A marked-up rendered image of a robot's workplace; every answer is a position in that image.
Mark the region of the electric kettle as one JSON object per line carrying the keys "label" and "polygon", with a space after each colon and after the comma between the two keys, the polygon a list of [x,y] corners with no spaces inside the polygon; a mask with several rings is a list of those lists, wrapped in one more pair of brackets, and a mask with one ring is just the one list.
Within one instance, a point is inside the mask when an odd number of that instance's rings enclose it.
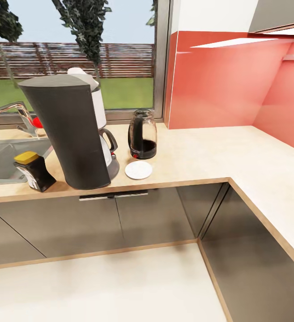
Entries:
{"label": "electric kettle", "polygon": [[130,154],[137,159],[147,160],[157,154],[157,128],[153,113],[147,109],[138,109],[128,129]]}

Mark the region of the paper coffee filter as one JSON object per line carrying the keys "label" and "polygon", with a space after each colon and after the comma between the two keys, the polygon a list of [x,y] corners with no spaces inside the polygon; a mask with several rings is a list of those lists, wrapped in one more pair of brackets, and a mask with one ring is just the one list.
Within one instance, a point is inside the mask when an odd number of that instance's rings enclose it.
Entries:
{"label": "paper coffee filter", "polygon": [[76,76],[86,83],[90,84],[91,91],[93,91],[99,84],[93,79],[92,75],[87,75],[81,68],[70,68],[68,70],[68,75]]}

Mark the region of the saucer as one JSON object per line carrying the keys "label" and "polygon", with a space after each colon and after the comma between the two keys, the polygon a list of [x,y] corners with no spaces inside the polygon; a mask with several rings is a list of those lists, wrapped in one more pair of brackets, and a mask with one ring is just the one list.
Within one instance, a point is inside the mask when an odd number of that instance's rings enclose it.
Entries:
{"label": "saucer", "polygon": [[145,161],[131,162],[125,168],[125,173],[135,179],[141,179],[148,177],[153,171],[152,166]]}

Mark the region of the bottle of coffee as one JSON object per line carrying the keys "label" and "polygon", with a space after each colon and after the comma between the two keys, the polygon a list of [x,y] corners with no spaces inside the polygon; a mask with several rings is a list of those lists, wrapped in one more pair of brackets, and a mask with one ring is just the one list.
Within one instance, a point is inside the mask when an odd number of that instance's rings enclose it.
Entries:
{"label": "bottle of coffee", "polygon": [[31,189],[44,192],[56,182],[46,168],[46,159],[37,153],[26,151],[14,160],[13,165],[27,177]]}

